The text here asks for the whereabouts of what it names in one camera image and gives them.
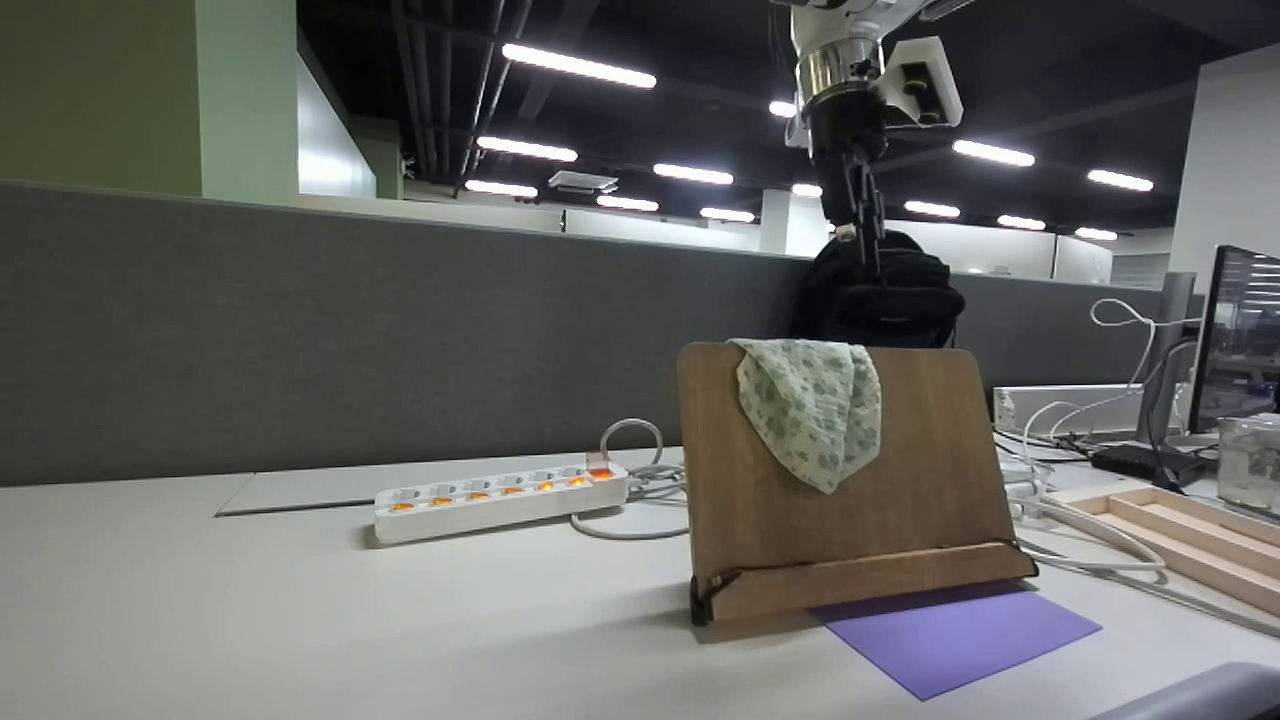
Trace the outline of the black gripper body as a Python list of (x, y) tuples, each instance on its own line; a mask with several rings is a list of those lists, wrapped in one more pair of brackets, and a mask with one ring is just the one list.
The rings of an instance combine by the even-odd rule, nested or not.
[(876, 92), (832, 92), (810, 104), (810, 167), (832, 223), (868, 221), (878, 198), (870, 165), (885, 149), (885, 100)]

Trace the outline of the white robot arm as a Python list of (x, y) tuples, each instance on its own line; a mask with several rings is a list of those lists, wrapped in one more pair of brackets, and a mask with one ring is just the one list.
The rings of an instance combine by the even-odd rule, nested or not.
[(795, 0), (787, 8), (807, 159), (824, 221), (857, 262), (878, 272), (885, 194), (870, 165), (890, 124), (925, 124), (925, 73), (885, 55), (885, 38), (929, 0)]

